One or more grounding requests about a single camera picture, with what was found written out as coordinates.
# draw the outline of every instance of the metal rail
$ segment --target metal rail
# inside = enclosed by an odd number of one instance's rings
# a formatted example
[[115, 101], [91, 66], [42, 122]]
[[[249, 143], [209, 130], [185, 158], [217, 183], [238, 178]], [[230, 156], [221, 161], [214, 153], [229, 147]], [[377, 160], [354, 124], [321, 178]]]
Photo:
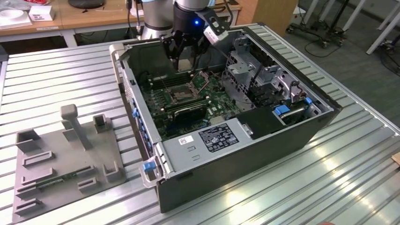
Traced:
[[397, 224], [398, 128], [263, 26], [249, 28], [343, 107], [306, 146], [199, 199], [159, 214], [142, 186], [139, 153], [118, 94], [109, 43], [9, 56], [0, 105], [0, 225], [10, 224], [15, 132], [61, 129], [59, 105], [79, 122], [111, 118], [127, 182], [25, 224]]

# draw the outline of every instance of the blue clip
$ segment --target blue clip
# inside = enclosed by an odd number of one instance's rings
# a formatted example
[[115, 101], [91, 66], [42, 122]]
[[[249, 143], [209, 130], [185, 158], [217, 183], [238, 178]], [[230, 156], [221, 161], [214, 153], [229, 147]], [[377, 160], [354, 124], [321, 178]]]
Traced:
[[279, 105], [274, 108], [274, 113], [275, 113], [277, 116], [286, 113], [287, 111], [290, 111], [290, 110], [285, 105]]
[[155, 166], [155, 162], [154, 161], [150, 161], [150, 162], [142, 164], [142, 170], [143, 170], [143, 172], [149, 172], [149, 171], [154, 170], [155, 167], [157, 166]]
[[311, 103], [311, 99], [309, 97], [305, 98], [305, 102], [306, 104], [310, 104]]
[[138, 112], [137, 112], [137, 108], [133, 108], [133, 113], [131, 113], [133, 117], [138, 116]]

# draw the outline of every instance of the green circuit board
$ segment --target green circuit board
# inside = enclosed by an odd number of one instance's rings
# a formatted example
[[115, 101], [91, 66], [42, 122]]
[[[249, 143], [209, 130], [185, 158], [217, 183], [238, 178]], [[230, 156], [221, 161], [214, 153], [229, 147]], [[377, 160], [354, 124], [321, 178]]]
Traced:
[[[142, 91], [142, 96], [162, 140], [201, 129], [211, 125], [213, 121], [223, 121], [239, 113], [219, 84], [219, 77], [213, 73], [197, 73], [187, 83]], [[194, 120], [183, 118], [183, 121], [177, 122], [179, 112], [189, 109], [202, 112], [201, 118], [194, 114]]]

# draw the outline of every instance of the white box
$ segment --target white box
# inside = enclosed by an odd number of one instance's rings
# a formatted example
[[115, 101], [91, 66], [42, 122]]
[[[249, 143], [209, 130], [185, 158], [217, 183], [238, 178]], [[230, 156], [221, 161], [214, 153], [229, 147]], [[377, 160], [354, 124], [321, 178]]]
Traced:
[[294, 11], [293, 11], [293, 16], [289, 20], [290, 24], [294, 23], [297, 25], [301, 24], [301, 21], [302, 21], [302, 18], [305, 17], [305, 11], [298, 7], [295, 6], [294, 8]]
[[27, 13], [11, 20], [0, 20], [0, 30], [31, 25]]
[[51, 6], [31, 6], [29, 17], [31, 21], [51, 21], [54, 18]]

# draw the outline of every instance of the gray floor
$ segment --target gray floor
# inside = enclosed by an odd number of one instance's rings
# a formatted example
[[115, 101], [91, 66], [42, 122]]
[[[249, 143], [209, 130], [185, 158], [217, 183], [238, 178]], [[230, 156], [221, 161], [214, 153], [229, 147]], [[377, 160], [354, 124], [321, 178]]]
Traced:
[[[311, 0], [301, 0], [299, 5], [307, 8]], [[323, 1], [318, 2], [314, 13], [317, 14]], [[330, 23], [334, 14], [339, 8], [339, 3], [335, 2], [326, 17], [327, 24]], [[346, 7], [338, 27], [342, 27], [353, 9]], [[311, 35], [295, 31], [293, 34], [286, 34], [285, 40], [317, 63], [317, 65], [347, 87], [347, 89], [359, 96], [359, 98], [400, 127], [400, 77], [395, 76], [379, 62], [379, 50], [370, 56], [365, 54], [371, 42], [379, 35], [375, 30], [379, 22], [359, 14], [353, 25], [346, 32], [347, 40], [342, 47], [326, 58], [317, 58], [303, 51], [303, 46], [317, 38]], [[387, 36], [391, 39], [400, 32], [393, 30]], [[321, 49], [317, 45], [310, 45], [307, 50], [314, 55], [325, 55], [337, 48], [330, 45], [327, 49]], [[394, 53], [393, 58], [400, 62], [400, 54]]]

